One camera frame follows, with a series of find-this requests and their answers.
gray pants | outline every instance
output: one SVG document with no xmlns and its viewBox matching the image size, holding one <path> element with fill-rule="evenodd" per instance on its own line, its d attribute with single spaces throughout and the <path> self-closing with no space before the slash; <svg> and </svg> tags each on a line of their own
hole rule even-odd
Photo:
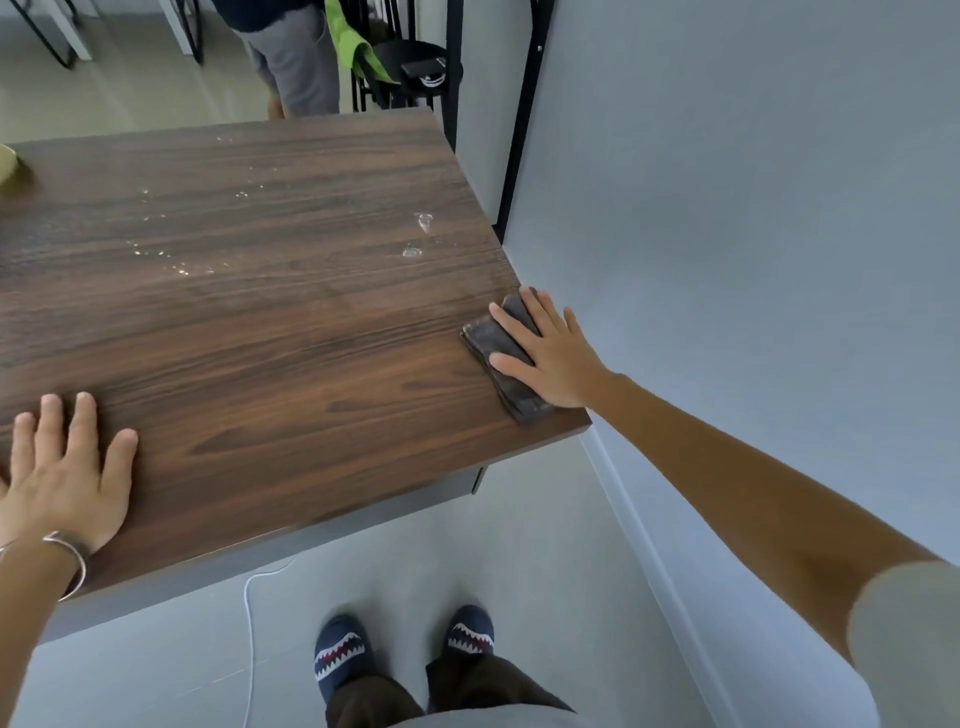
<svg viewBox="0 0 960 728">
<path fill-rule="evenodd" d="M 288 116 L 340 111 L 337 52 L 326 17 L 316 6 L 289 11 L 262 31 L 237 35 Z"/>
</svg>

hand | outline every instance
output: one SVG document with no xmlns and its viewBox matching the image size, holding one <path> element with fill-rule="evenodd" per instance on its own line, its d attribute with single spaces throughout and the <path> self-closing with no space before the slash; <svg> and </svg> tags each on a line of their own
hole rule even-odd
<svg viewBox="0 0 960 728">
<path fill-rule="evenodd" d="M 63 449 L 63 402 L 40 400 L 40 422 L 23 412 L 13 421 L 11 484 L 0 479 L 0 546 L 21 537 L 65 531 L 91 552 L 107 543 L 127 517 L 137 435 L 117 433 L 103 472 L 97 445 L 97 402 L 81 392 Z"/>
<path fill-rule="evenodd" d="M 558 407 L 590 406 L 592 392 L 611 372 L 587 343 L 577 317 L 568 307 L 561 318 L 546 291 L 534 295 L 529 287 L 523 286 L 520 297 L 540 330 L 540 336 L 496 303 L 490 304 L 490 313 L 530 354 L 536 366 L 531 367 L 504 353 L 491 354 L 490 365 L 501 374 L 519 379 Z"/>
</svg>

shoe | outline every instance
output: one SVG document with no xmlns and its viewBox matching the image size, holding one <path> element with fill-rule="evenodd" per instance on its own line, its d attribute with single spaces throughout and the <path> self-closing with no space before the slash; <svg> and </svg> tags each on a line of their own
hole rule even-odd
<svg viewBox="0 0 960 728">
<path fill-rule="evenodd" d="M 444 652 L 493 655 L 493 620 L 487 611 L 472 604 L 457 610 L 444 637 Z"/>
<path fill-rule="evenodd" d="M 350 678 L 376 672 L 367 630 L 353 615 L 338 615 L 327 622 L 313 654 L 313 671 L 327 704 Z"/>
</svg>

wood grain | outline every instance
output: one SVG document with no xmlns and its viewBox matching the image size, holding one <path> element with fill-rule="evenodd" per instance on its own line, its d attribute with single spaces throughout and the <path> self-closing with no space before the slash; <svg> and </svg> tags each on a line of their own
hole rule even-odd
<svg viewBox="0 0 960 728">
<path fill-rule="evenodd" d="M 141 435 L 92 589 L 588 425 L 516 425 L 459 341 L 517 281 L 426 112 L 17 152 L 32 181 L 0 198 L 2 447 L 51 391 L 93 392 L 105 439 Z"/>
</svg>

green cloth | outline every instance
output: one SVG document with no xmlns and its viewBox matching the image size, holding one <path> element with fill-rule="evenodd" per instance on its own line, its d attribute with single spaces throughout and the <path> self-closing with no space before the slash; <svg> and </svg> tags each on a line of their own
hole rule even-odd
<svg viewBox="0 0 960 728">
<path fill-rule="evenodd" d="M 378 81 L 395 84 L 396 81 L 390 78 L 383 64 L 373 53 L 373 47 L 347 23 L 340 0 L 324 0 L 324 9 L 326 10 L 326 27 L 330 29 L 333 46 L 337 49 L 337 62 L 344 68 L 349 68 L 358 77 L 364 78 L 360 65 L 356 63 L 359 49 Z"/>
</svg>

